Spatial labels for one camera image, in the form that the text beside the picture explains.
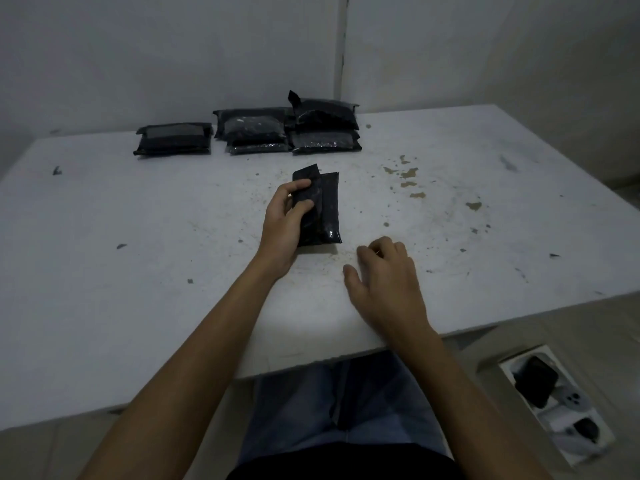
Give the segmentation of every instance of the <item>forearm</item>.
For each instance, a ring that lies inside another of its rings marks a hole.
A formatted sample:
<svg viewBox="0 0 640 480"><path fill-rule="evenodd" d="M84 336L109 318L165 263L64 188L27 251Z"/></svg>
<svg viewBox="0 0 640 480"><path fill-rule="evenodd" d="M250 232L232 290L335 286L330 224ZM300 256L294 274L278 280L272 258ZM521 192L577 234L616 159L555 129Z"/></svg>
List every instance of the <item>forearm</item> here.
<svg viewBox="0 0 640 480"><path fill-rule="evenodd" d="M434 331L402 353L470 480L550 479Z"/></svg>
<svg viewBox="0 0 640 480"><path fill-rule="evenodd" d="M247 267L128 405L81 478L184 476L274 282L260 262Z"/></svg>

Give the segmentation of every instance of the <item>white table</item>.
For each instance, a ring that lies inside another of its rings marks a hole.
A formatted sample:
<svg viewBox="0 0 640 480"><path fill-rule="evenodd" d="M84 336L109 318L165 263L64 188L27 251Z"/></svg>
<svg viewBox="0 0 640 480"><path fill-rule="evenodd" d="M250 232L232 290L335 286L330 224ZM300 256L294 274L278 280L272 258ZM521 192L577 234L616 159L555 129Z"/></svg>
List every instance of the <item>white table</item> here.
<svg viewBox="0 0 640 480"><path fill-rule="evenodd" d="M443 334L640 289L640 214L497 107L358 121L353 154L215 143L140 161L133 133L36 141L0 184L0 429L130 401L249 262L276 186L314 162L340 172L344 243L276 284L240 378L381 347L342 265L385 233Z"/></svg>

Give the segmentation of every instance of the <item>person's left hand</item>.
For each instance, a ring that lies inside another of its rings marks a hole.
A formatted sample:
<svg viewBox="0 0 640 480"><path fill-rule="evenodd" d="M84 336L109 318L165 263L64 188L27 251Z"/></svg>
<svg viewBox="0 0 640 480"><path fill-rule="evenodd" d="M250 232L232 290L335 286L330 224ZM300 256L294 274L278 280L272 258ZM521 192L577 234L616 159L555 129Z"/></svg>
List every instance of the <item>person's left hand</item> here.
<svg viewBox="0 0 640 480"><path fill-rule="evenodd" d="M289 272L300 239L300 220L314 208L312 200L300 201L292 208L289 194L309 185L311 180L308 178L282 184L267 206L255 259L268 266L276 279Z"/></svg>

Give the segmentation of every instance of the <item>black shirt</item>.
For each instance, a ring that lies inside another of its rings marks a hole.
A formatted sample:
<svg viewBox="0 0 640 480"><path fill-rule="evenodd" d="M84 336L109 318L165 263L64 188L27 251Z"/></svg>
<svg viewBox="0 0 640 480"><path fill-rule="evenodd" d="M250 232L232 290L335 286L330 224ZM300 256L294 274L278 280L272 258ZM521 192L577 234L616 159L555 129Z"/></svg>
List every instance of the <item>black shirt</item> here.
<svg viewBox="0 0 640 480"><path fill-rule="evenodd" d="M335 480L343 477L464 479L455 461L418 445L330 443L291 453L256 458L236 467L227 480Z"/></svg>

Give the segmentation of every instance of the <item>person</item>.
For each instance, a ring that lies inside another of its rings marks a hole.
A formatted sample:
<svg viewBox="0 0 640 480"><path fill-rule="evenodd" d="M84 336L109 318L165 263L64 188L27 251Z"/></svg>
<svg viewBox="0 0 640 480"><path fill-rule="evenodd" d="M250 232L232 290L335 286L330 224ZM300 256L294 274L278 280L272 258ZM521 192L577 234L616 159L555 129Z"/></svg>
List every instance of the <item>person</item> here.
<svg viewBox="0 0 640 480"><path fill-rule="evenodd" d="M293 263L313 202L292 208L289 195L310 183L279 186L247 268L128 405L79 478L183 478L271 287ZM382 237L357 256L369 279L344 266L346 290L390 350L258 379L228 478L549 479L430 327L404 244Z"/></svg>

